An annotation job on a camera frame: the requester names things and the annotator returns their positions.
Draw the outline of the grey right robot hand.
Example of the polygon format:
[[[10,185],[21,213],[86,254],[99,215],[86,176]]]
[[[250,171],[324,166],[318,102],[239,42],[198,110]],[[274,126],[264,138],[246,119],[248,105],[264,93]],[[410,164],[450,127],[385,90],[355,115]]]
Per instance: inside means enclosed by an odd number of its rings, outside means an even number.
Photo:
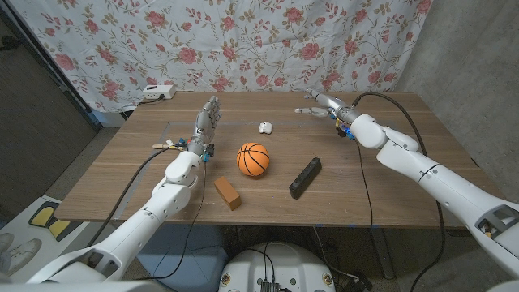
[[[361,114],[352,106],[347,105],[344,101],[326,95],[322,92],[317,92],[314,89],[307,89],[308,100],[316,101],[319,106],[310,108],[296,108],[296,114],[311,114],[319,118],[334,116],[340,122],[351,124]]]

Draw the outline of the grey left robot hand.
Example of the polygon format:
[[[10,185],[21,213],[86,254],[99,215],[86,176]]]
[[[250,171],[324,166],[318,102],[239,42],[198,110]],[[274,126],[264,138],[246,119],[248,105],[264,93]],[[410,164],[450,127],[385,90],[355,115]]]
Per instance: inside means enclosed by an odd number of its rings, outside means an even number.
[[[191,142],[187,146],[189,152],[200,156],[203,154],[204,148],[212,142],[221,118],[220,105],[219,99],[212,96],[198,113]]]

